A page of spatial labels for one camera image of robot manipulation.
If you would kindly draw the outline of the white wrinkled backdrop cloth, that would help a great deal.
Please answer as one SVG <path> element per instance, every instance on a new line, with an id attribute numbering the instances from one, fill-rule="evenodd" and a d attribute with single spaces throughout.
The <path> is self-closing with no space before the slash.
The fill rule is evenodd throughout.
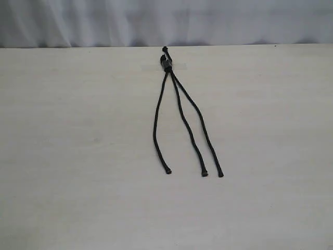
<path id="1" fill-rule="evenodd" d="M 332 1 L 1 1 L 1 47 L 332 42 Z"/>

